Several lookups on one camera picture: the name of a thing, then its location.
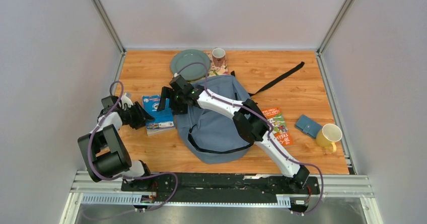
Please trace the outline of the blue-grey backpack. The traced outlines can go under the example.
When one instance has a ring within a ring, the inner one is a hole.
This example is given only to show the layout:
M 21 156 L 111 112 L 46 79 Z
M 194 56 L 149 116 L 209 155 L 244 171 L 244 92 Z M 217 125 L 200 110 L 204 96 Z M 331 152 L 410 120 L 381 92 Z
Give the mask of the blue-grey backpack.
M 197 107 L 188 107 L 186 114 L 175 115 L 181 139 L 202 162 L 220 164 L 235 161 L 265 133 L 272 132 L 273 126 L 252 101 L 253 94 L 248 93 L 233 74 L 208 77 L 191 84 L 203 86 L 204 90 L 216 94 L 217 100 L 225 97 L 224 103 L 230 109 L 234 109 L 232 101 L 244 106 L 231 117 Z

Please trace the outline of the orange treehouse book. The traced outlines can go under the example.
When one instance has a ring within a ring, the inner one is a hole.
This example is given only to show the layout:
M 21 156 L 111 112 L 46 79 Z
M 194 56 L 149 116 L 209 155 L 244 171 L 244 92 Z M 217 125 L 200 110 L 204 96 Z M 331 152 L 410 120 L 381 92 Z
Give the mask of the orange treehouse book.
M 288 126 L 281 110 L 277 107 L 261 110 L 262 114 L 273 125 L 273 135 L 284 146 L 293 146 L 293 140 L 290 136 Z

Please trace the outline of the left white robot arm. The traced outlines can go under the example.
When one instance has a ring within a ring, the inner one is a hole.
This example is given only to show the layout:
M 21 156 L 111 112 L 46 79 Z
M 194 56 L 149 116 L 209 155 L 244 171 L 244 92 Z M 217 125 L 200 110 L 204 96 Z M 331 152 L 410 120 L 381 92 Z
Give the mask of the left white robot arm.
M 131 160 L 118 130 L 124 125 L 138 130 L 155 118 L 139 102 L 133 103 L 127 96 L 108 96 L 101 102 L 103 109 L 98 116 L 96 128 L 78 138 L 90 178 L 94 182 L 117 178 L 134 179 L 139 190 L 150 190 L 154 184 L 153 176 L 143 161 Z

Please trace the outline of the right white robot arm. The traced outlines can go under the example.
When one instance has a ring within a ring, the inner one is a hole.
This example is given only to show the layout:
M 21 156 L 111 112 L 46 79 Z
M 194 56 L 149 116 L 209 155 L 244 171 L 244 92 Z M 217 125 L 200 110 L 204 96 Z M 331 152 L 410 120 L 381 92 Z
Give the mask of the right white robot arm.
M 204 163 L 237 160 L 257 145 L 288 177 L 291 192 L 300 193 L 307 187 L 308 169 L 275 138 L 271 123 L 234 76 L 194 83 L 176 76 L 161 91 L 158 110 L 166 107 L 176 117 L 184 144 Z

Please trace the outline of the light blue treehouse book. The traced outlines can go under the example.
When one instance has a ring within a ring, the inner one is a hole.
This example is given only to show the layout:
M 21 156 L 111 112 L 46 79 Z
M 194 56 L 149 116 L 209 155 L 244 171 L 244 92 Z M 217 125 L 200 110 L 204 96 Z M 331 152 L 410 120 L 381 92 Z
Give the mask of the light blue treehouse book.
M 161 97 L 159 95 L 142 96 L 144 109 L 154 117 L 153 121 L 146 122 L 148 136 L 160 134 L 176 127 L 172 110 L 169 107 L 165 107 L 162 111 L 157 111 L 160 102 Z

